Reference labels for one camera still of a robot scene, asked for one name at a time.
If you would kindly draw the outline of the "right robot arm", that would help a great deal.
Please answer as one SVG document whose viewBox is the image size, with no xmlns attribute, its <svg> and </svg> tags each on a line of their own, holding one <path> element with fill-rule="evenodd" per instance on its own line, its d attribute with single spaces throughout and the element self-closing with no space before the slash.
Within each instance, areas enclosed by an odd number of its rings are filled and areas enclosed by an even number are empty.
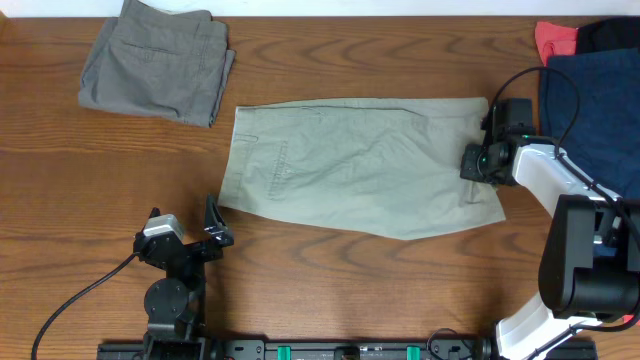
<svg viewBox="0 0 640 360">
<path fill-rule="evenodd" d="M 492 336 L 451 340 L 449 359 L 595 359 L 581 331 L 614 332 L 639 321 L 639 204 L 579 169 L 559 141 L 537 135 L 528 99 L 498 100 L 466 146 L 460 176 L 526 188 L 552 217 L 537 293 Z"/>
</svg>

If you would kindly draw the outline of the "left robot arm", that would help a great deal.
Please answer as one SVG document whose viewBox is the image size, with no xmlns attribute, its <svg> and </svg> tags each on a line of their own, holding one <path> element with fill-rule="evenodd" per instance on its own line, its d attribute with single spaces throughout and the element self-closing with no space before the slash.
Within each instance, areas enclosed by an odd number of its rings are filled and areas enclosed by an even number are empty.
<svg viewBox="0 0 640 360">
<path fill-rule="evenodd" d="M 162 215 L 154 208 L 135 235 L 134 254 L 165 272 L 165 277 L 153 283 L 144 297 L 148 315 L 144 359 L 225 357 L 220 341 L 205 334 L 205 264 L 221 259 L 223 249 L 234 244 L 234 237 L 211 194 L 205 201 L 204 231 L 207 239 L 185 244 L 185 231 L 176 216 Z"/>
</svg>

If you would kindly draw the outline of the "light khaki shorts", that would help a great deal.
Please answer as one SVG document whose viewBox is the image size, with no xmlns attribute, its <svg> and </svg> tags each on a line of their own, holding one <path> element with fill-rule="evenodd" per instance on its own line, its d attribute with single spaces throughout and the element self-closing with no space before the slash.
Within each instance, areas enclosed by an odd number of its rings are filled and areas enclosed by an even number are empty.
<svg viewBox="0 0 640 360">
<path fill-rule="evenodd" d="M 484 98 L 337 98 L 240 107 L 219 195 L 265 218 L 415 240 L 505 218 L 460 176 Z"/>
</svg>

